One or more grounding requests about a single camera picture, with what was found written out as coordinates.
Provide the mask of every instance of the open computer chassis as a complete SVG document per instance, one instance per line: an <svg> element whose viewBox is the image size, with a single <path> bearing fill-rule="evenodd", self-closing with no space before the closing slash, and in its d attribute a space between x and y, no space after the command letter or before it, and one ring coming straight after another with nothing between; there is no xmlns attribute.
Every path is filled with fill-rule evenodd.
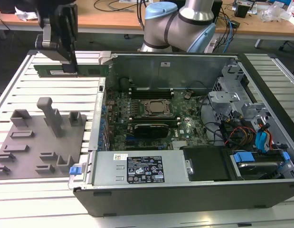
<svg viewBox="0 0 294 228"><path fill-rule="evenodd" d="M264 80L272 63L103 53L74 195L95 217L268 208L294 196L294 123Z"/></svg>

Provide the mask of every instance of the sticker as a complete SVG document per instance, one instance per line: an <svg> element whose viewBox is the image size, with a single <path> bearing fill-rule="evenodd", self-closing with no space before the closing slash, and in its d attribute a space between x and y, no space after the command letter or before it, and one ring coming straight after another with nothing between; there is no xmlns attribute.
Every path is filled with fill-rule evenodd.
<svg viewBox="0 0 294 228"><path fill-rule="evenodd" d="M127 160L128 154L127 153L115 153L113 160Z"/></svg>
<svg viewBox="0 0 294 228"><path fill-rule="evenodd" d="M161 62L161 67L170 67L170 62Z"/></svg>
<svg viewBox="0 0 294 228"><path fill-rule="evenodd" d="M63 70L50 70L51 75L77 75L77 73L65 73Z"/></svg>
<svg viewBox="0 0 294 228"><path fill-rule="evenodd" d="M161 156L128 157L127 171L129 184L165 182Z"/></svg>

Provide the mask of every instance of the robotic arm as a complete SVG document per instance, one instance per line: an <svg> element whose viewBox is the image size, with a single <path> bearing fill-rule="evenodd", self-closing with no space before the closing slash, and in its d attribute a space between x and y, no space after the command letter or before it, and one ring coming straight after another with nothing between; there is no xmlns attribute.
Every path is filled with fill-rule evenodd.
<svg viewBox="0 0 294 228"><path fill-rule="evenodd" d="M141 51L203 52L215 33L213 0L186 0L177 12L172 2L156 2L146 8L144 43Z"/></svg>
<svg viewBox="0 0 294 228"><path fill-rule="evenodd" d="M75 0L26 1L36 7L43 29L43 34L37 37L36 49L48 58L60 61L65 73L76 73L78 20ZM171 2L149 5L141 51L170 51L171 46L175 46L187 52L203 52L215 32L212 4L213 0L186 0L179 12Z"/></svg>
<svg viewBox="0 0 294 228"><path fill-rule="evenodd" d="M37 9L43 34L37 36L36 49L48 58L60 61L65 73L78 71L75 41L78 34L75 0L29 0Z"/></svg>

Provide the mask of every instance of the gray plastic holder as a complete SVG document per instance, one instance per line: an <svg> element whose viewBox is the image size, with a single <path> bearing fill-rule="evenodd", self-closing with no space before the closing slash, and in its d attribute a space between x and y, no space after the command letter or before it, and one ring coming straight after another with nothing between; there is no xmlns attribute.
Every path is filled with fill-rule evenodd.
<svg viewBox="0 0 294 228"><path fill-rule="evenodd" d="M86 116L60 115L51 104L50 97L38 100L45 116L13 112L14 124L0 149L0 180L68 177L79 162Z"/></svg>

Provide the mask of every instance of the power supply label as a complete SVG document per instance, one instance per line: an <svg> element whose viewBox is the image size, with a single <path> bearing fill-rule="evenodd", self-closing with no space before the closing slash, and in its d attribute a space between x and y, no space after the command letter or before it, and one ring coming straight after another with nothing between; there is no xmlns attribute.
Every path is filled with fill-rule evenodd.
<svg viewBox="0 0 294 228"><path fill-rule="evenodd" d="M165 182L161 156L128 157L127 181L129 184Z"/></svg>

